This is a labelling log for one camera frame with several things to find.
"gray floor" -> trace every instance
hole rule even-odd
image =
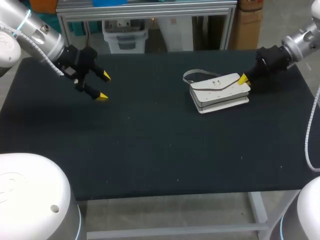
[[[281,39],[311,19],[313,0],[265,0],[259,47],[280,44]],[[83,46],[84,38],[75,38],[75,45]],[[102,35],[93,38],[92,45],[101,53],[108,53]],[[0,108],[6,98],[18,66],[0,79]],[[320,83],[320,52],[298,64],[312,93]],[[263,192],[267,212],[270,212],[283,192]],[[251,223],[252,212],[245,193],[160,196],[81,202],[88,231],[141,229],[216,224]],[[150,239],[184,240],[256,240],[255,232],[148,237]]]

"metal frame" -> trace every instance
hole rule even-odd
[[[269,218],[260,192],[248,192],[249,202],[255,218],[255,223],[191,226],[191,227],[163,227],[148,229],[91,231],[87,233],[88,240],[120,239],[134,237],[177,236],[188,234],[215,234],[258,231],[259,240],[269,240],[273,228],[286,212],[300,190],[286,191],[278,202],[277,207],[270,213]]]
[[[226,16],[220,49],[227,49],[237,0],[185,0],[170,2],[139,2],[108,7],[93,7],[91,0],[59,0],[56,12],[66,44],[72,43],[69,22],[120,19],[150,19],[178,16]]]

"blue object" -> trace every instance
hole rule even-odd
[[[127,0],[93,0],[95,7],[109,7],[128,3]]]

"cable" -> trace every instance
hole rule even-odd
[[[310,162],[309,153],[308,153],[308,143],[309,143],[309,134],[311,130],[311,124],[312,124],[312,120],[314,119],[314,114],[316,111],[319,95],[320,95],[320,85],[318,87],[318,91],[316,92],[316,95],[314,98],[308,127],[306,128],[305,141],[304,141],[304,153],[305,153],[306,163],[308,164],[309,168],[314,172],[320,172],[320,168],[314,168]]]
[[[59,68],[57,68],[53,63],[52,61],[50,61],[50,59],[47,57],[47,55],[41,50],[40,47],[38,47],[37,44],[35,44],[34,41],[32,41],[28,36],[26,36],[25,34],[23,34],[20,30],[16,30],[8,25],[6,25],[4,22],[0,21],[0,29],[4,29],[4,30],[7,30],[7,31],[10,31],[12,33],[15,33],[17,36],[19,37],[22,37],[23,39],[27,40],[28,43],[33,47],[35,48],[35,50],[38,51],[38,53],[40,53],[40,55],[44,58],[44,60],[46,61],[46,63],[55,71],[55,73],[58,75],[58,76],[64,76],[64,73],[62,71],[60,71]]]

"black tablecloth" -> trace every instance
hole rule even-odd
[[[104,55],[112,82],[95,102],[36,60],[22,61],[0,112],[0,153],[57,163],[78,200],[300,189],[317,175],[304,155],[313,103],[297,67],[241,106],[199,114],[184,72],[243,72],[253,51]],[[320,114],[310,158],[320,167]]]

